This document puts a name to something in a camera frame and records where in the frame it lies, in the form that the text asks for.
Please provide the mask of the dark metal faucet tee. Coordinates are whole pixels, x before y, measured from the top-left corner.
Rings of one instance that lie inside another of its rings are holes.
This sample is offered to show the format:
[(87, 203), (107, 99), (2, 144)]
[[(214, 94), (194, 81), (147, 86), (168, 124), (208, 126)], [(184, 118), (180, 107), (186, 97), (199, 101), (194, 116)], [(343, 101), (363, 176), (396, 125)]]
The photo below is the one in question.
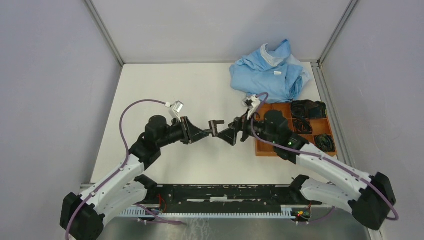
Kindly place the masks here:
[(209, 124), (208, 132), (212, 135), (212, 137), (218, 136), (218, 134), (219, 134), (218, 125), (223, 125), (224, 123), (225, 123), (224, 120), (210, 120), (208, 122), (208, 124)]

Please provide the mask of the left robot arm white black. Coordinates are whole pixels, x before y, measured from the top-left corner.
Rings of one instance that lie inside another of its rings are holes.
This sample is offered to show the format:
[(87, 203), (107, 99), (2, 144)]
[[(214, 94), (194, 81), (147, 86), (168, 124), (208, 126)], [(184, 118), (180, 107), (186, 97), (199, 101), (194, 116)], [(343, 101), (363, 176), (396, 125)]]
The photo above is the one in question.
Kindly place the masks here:
[(83, 192), (70, 192), (64, 198), (59, 224), (65, 238), (96, 240), (127, 208), (154, 202), (158, 184), (144, 172), (161, 156), (161, 149), (177, 142), (194, 144), (216, 133), (212, 123), (203, 130), (186, 116), (173, 119), (171, 125), (164, 116), (152, 116), (137, 141), (131, 147), (124, 145), (126, 155), (114, 170)]

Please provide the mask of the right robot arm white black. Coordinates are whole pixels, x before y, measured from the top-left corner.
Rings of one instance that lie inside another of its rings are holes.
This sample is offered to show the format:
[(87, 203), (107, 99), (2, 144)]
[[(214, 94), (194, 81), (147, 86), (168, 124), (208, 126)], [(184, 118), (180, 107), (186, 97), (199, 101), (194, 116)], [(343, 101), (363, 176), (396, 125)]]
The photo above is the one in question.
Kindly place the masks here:
[(269, 144), (278, 157), (322, 176), (331, 184), (305, 177), (300, 185), (289, 189), (289, 199), (295, 204), (317, 201), (350, 213), (356, 221), (371, 230), (383, 223), (397, 221), (397, 202), (391, 181), (381, 172), (372, 175), (355, 169), (329, 156), (306, 138), (294, 133), (288, 120), (278, 110), (269, 110), (263, 120), (254, 114), (234, 119), (228, 128), (215, 134), (230, 145), (249, 137)]

